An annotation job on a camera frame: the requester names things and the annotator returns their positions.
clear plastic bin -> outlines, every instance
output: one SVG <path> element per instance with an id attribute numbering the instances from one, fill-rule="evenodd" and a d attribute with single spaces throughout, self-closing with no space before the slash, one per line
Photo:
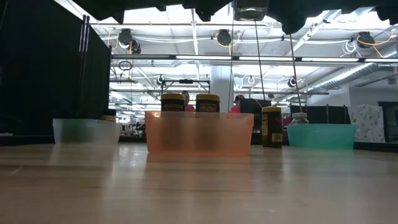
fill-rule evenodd
<path id="1" fill-rule="evenodd" d="M 243 156 L 250 153 L 253 114 L 145 113 L 149 153 Z"/>
<path id="2" fill-rule="evenodd" d="M 121 124 L 97 119 L 53 119 L 55 143 L 117 144 Z"/>
<path id="3" fill-rule="evenodd" d="M 312 149 L 352 149 L 356 126 L 352 124 L 307 124 L 287 126 L 289 144 Z"/>

exposed ductwork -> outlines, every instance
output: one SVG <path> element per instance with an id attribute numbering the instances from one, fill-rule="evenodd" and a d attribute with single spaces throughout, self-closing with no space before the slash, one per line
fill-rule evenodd
<path id="1" fill-rule="evenodd" d="M 393 45 L 382 50 L 381 54 L 384 58 L 398 58 L 397 48 L 398 45 Z M 327 75 L 316 83 L 309 85 L 307 91 L 330 90 L 336 86 L 340 86 L 357 78 L 369 75 L 379 69 L 378 63 L 364 63 L 351 68 L 342 68 L 337 72 Z"/>

black partition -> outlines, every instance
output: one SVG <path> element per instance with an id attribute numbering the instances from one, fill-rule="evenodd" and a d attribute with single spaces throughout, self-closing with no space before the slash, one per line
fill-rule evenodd
<path id="1" fill-rule="evenodd" d="M 346 106 L 304 106 L 302 109 L 311 124 L 351 124 Z M 290 106 L 290 114 L 299 112 L 299 106 Z"/>
<path id="2" fill-rule="evenodd" d="M 81 25 L 53 0 L 8 1 L 0 30 L 0 132 L 52 134 L 52 118 L 99 118 L 108 107 L 109 49 L 91 28 L 80 86 Z"/>

wall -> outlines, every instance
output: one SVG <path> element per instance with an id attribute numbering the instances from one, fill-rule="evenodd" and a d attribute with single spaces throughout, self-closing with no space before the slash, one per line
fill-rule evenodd
<path id="1" fill-rule="evenodd" d="M 398 102 L 398 88 L 366 88 L 351 87 L 349 89 L 351 106 L 371 105 L 379 106 L 379 101 Z"/>
<path id="2" fill-rule="evenodd" d="M 308 98 L 307 106 L 350 106 L 350 88 L 348 84 L 339 90 L 329 90 L 329 95 L 313 95 Z"/>

white column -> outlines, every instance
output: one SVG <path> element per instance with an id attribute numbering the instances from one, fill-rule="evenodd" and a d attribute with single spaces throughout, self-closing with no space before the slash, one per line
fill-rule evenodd
<path id="1" fill-rule="evenodd" d="M 210 93 L 220 96 L 220 112 L 229 112 L 234 103 L 234 82 L 231 75 L 231 67 L 214 66 L 211 68 Z"/>

